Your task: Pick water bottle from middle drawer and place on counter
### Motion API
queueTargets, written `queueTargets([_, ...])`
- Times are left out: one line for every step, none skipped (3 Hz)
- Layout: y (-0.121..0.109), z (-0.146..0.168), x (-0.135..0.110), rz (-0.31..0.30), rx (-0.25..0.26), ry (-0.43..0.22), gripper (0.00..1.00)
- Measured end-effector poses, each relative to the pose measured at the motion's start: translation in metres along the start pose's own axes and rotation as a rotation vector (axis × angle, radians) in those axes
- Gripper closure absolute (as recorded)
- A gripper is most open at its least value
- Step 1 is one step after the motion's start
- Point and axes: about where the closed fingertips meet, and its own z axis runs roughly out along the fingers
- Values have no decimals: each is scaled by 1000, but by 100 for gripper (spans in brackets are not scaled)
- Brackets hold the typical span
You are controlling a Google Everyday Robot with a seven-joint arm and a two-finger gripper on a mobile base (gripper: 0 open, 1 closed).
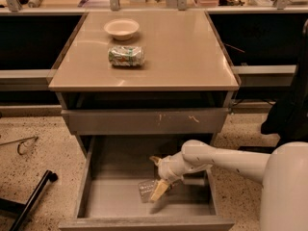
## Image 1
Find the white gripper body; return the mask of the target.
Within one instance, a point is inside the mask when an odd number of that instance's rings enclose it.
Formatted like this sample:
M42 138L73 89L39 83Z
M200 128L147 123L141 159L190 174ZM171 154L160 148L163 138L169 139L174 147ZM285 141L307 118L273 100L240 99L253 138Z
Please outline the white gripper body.
M182 152L159 159L157 163L158 174L168 183L181 180L186 174L193 174L205 170L209 164L191 163L185 159Z

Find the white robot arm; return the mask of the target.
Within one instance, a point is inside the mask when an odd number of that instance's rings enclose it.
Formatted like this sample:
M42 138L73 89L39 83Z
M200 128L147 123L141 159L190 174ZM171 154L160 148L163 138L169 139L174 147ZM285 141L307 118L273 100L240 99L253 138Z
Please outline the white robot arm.
M160 180L150 195L156 201L186 174L217 166L262 185L261 231L308 231L308 143L285 143L272 153L212 147L202 141L183 143L163 159L153 156Z

